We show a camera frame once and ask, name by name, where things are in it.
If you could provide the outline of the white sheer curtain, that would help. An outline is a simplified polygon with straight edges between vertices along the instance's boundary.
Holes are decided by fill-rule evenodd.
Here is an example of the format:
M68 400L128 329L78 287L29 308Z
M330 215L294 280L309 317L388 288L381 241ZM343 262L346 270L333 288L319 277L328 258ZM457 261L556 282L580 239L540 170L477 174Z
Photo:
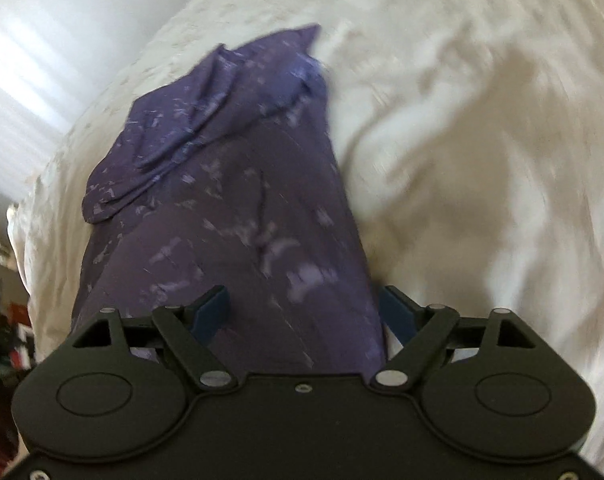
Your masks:
M21 200L81 114L189 0L0 0L0 193Z

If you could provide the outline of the purple patterned garment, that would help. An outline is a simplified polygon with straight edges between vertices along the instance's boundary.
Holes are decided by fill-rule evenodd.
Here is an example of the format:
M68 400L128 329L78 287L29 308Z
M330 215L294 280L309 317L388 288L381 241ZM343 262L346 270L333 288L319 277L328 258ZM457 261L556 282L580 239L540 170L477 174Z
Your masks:
M215 286L210 348L232 373L371 376L385 360L366 257L335 161L315 25L237 49L136 100L89 176L72 313L131 318Z

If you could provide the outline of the white embroidered bedspread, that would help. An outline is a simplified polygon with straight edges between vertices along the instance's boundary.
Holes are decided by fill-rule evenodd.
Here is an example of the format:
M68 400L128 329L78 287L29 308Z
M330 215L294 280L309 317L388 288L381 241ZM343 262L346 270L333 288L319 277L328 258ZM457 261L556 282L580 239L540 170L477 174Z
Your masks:
M604 473L604 0L190 0L9 213L38 359L69 333L86 181L134 99L217 44L311 23L372 274L524 318L594 390L582 452Z

